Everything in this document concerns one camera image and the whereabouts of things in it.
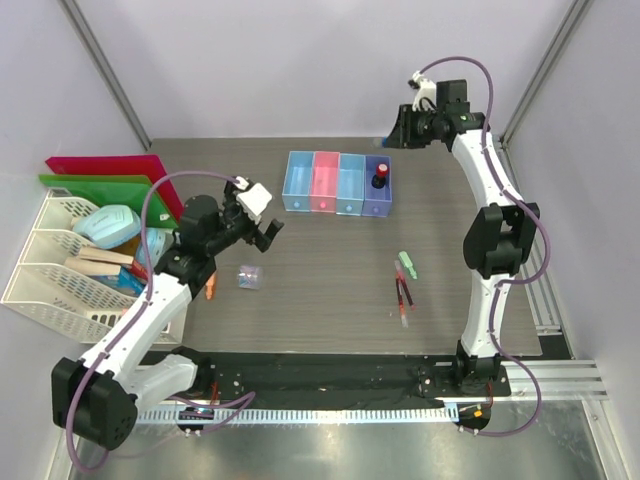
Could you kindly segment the pink drawer box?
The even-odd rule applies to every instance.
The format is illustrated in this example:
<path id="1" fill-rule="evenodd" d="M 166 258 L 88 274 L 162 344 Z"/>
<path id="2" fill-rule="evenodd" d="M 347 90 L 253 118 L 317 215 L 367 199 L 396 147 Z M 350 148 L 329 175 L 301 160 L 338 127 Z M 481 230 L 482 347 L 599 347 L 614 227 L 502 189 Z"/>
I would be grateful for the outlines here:
<path id="1" fill-rule="evenodd" d="M 314 153 L 310 203 L 311 211 L 334 213 L 336 211 L 339 153 L 316 151 Z"/>

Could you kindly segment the sky blue drawer box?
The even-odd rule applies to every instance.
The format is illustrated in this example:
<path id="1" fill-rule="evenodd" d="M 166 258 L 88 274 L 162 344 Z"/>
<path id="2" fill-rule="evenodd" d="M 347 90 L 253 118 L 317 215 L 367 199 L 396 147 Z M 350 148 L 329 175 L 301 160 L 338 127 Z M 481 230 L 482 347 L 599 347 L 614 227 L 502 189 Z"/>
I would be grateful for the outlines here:
<path id="1" fill-rule="evenodd" d="M 313 161 L 313 151 L 291 151 L 289 153 L 281 194 L 286 211 L 311 211 Z"/>

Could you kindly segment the orange highlighter marker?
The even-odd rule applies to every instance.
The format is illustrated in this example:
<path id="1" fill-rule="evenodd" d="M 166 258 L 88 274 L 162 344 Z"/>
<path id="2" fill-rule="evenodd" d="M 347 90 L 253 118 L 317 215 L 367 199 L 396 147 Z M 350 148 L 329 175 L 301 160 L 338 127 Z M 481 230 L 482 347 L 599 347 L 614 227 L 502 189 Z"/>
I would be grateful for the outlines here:
<path id="1" fill-rule="evenodd" d="M 216 281 L 217 274 L 212 274 L 205 284 L 205 297 L 207 300 L 212 300 L 216 293 Z"/>

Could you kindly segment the light blue drawer box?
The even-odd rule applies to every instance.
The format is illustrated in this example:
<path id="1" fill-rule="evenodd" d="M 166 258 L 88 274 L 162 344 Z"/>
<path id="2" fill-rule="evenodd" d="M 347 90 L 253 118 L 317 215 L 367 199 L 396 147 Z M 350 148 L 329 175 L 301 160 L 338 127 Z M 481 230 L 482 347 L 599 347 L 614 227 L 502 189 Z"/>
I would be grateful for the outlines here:
<path id="1" fill-rule="evenodd" d="M 360 216 L 364 204 L 365 156 L 341 153 L 336 193 L 336 213 Z"/>

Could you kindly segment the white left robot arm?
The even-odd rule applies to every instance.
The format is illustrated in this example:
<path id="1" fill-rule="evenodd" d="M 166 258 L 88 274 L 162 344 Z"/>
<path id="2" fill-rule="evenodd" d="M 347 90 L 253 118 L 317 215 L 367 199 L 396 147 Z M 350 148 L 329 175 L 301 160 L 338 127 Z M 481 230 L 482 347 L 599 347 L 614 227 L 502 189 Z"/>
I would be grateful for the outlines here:
<path id="1" fill-rule="evenodd" d="M 51 373 L 52 417 L 56 426 L 108 451 L 117 449 L 139 414 L 185 392 L 205 397 L 213 385 L 208 356 L 178 347 L 156 365 L 140 370 L 159 334 L 205 287 L 217 255 L 238 241 L 265 252 L 283 224 L 259 229 L 272 200 L 260 183 L 237 177 L 224 199 L 190 198 L 173 243 L 155 264 L 143 293 L 114 328 L 78 360 L 61 359 Z"/>

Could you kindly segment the red black stamp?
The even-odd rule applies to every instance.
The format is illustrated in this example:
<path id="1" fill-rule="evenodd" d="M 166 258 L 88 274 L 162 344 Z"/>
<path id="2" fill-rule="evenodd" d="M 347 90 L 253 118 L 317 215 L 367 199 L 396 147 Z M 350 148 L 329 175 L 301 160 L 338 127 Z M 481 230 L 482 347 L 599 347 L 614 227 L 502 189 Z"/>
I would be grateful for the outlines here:
<path id="1" fill-rule="evenodd" d="M 371 180 L 371 185 L 375 189 L 382 189 L 385 187 L 387 177 L 389 173 L 389 166 L 385 163 L 378 163 L 375 173 Z"/>

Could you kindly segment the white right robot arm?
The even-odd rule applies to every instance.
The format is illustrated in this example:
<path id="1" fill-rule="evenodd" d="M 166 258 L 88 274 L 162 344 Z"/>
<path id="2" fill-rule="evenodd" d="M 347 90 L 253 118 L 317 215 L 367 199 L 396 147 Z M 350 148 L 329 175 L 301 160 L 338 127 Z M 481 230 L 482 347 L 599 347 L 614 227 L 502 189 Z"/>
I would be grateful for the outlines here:
<path id="1" fill-rule="evenodd" d="M 486 114 L 470 108 L 466 81 L 433 82 L 416 73 L 409 85 L 414 100 L 400 106 L 384 147 L 444 144 L 463 169 L 478 208 L 463 240 L 472 278 L 467 323 L 451 367 L 438 367 L 429 376 L 443 381 L 445 392 L 480 396 L 501 378 L 503 315 L 510 288 L 531 253 L 540 212 L 509 181 Z"/>

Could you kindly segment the purple drawer box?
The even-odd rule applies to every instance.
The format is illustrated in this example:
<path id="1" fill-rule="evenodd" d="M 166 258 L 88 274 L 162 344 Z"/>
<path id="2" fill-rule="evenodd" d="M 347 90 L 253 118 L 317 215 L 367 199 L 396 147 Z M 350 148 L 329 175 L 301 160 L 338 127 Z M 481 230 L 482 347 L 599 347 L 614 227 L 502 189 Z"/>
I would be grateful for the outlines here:
<path id="1" fill-rule="evenodd" d="M 387 182 L 384 188 L 375 189 L 371 185 L 372 177 L 378 163 L 389 166 Z M 393 202 L 391 158 L 382 155 L 365 156 L 364 204 L 362 215 L 366 217 L 387 217 Z"/>

